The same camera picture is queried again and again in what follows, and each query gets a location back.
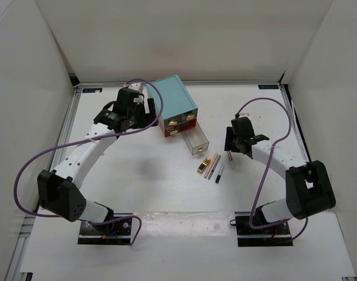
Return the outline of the red lip gloss stick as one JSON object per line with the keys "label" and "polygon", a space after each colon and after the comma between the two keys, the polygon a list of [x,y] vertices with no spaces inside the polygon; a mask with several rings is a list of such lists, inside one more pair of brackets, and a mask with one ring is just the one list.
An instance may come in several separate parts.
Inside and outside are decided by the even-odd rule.
{"label": "red lip gloss stick", "polygon": [[232,157],[231,151],[227,151],[227,156],[228,156],[230,165],[231,165],[232,169],[234,170],[234,162],[233,162],[233,157]]}

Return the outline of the teal and orange drawer box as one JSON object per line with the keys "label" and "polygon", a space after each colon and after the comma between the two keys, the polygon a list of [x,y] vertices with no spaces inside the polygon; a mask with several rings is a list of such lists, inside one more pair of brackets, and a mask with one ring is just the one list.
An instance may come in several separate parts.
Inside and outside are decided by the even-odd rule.
{"label": "teal and orange drawer box", "polygon": [[184,112],[198,107],[178,75],[148,84],[147,94],[154,99],[156,112],[162,112],[159,117],[159,127],[164,137],[173,136],[196,126],[196,118],[190,121],[182,120]]}

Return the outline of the gold black lipstick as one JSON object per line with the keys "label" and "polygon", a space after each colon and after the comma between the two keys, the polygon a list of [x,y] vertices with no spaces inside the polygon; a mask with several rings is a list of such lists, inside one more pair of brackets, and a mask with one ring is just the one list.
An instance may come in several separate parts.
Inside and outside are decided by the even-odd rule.
{"label": "gold black lipstick", "polygon": [[206,157],[206,158],[204,159],[204,161],[199,165],[199,167],[198,167],[198,169],[197,169],[197,172],[198,172],[199,174],[202,174],[203,171],[210,165],[211,161],[212,161],[211,158]]}

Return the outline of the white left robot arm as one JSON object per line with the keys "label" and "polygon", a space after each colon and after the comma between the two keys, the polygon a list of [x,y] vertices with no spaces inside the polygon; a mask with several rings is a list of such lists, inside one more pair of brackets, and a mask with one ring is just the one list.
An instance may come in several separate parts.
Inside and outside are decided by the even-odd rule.
{"label": "white left robot arm", "polygon": [[87,221],[101,234],[114,227],[114,211],[86,199],[81,185],[96,161],[117,139],[119,133],[142,129],[156,117],[154,103],[149,98],[149,113],[141,83],[126,85],[118,91],[117,99],[106,104],[94,118],[85,143],[76,145],[64,161],[38,175],[39,204],[42,208],[70,221]]}

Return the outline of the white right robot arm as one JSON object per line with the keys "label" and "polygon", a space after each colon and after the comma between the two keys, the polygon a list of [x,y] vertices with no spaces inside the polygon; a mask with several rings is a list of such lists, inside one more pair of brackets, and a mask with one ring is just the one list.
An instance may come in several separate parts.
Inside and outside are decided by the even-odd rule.
{"label": "white right robot arm", "polygon": [[269,170],[285,181],[285,197],[264,205],[253,203],[249,226],[261,234],[295,218],[306,219],[332,209],[335,194],[325,165],[319,160],[306,162],[279,148],[265,135],[254,133],[247,116],[235,118],[226,129],[225,151],[241,153],[266,166],[260,186]]}

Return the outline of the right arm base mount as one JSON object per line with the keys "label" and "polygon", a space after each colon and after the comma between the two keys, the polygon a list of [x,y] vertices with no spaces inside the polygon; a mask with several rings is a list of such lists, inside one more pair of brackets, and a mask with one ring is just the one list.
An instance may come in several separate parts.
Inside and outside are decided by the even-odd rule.
{"label": "right arm base mount", "polygon": [[287,223],[265,229],[252,229],[248,215],[237,215],[229,221],[236,228],[238,247],[293,246],[291,232]]}

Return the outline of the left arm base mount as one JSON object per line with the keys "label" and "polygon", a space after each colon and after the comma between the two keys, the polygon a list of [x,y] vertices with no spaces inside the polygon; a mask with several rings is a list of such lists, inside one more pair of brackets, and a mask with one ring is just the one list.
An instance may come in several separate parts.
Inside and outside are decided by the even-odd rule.
{"label": "left arm base mount", "polygon": [[79,245],[126,245],[131,243],[132,214],[114,214],[113,219],[122,220],[106,225],[80,224],[77,243]]}

